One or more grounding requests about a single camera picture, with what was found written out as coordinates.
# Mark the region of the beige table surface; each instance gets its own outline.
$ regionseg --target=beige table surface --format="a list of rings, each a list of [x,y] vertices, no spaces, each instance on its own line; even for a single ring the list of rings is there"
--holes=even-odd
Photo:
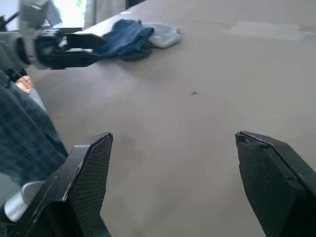
[[[102,61],[36,83],[68,148],[114,134],[101,210],[114,237],[264,236],[243,190],[234,134],[283,140],[316,169],[315,7],[147,0],[87,32],[141,19],[179,26],[183,42],[142,61]]]

